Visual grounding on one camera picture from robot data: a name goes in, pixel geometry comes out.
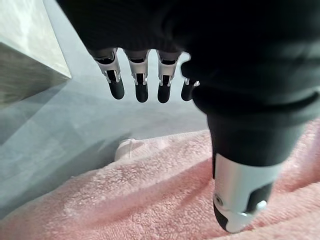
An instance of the pink towel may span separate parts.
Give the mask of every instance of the pink towel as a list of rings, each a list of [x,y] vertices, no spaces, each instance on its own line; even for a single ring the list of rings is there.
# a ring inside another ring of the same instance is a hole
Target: pink towel
[[[320,239],[320,120],[308,125],[268,209],[228,234],[213,210],[208,131],[121,143],[116,161],[73,177],[0,222],[1,240]]]

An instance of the gray surface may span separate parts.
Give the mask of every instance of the gray surface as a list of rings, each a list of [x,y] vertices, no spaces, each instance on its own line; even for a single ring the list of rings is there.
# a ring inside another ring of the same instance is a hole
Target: gray surface
[[[113,99],[107,81],[57,4],[46,0],[45,5],[73,79],[0,111],[0,218],[71,176],[112,162],[123,139],[207,127],[194,104],[180,98],[179,66],[169,102],[158,102],[155,51],[149,56],[149,100],[137,102],[122,50],[118,57],[125,96]],[[187,59],[182,56],[180,63]]]
[[[43,0],[0,0],[0,42],[71,77]]]
[[[69,79],[2,42],[0,42],[0,73],[0,109],[65,83]]]

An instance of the prosthetic hand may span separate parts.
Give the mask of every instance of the prosthetic hand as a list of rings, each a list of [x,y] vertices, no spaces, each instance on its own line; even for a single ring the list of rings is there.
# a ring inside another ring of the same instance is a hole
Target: prosthetic hand
[[[207,115],[216,219],[231,233],[250,224],[320,111],[320,1],[57,1],[116,99],[124,96],[118,48],[139,102],[148,98],[150,49],[158,53],[161,103],[180,53],[190,54],[181,96]]]

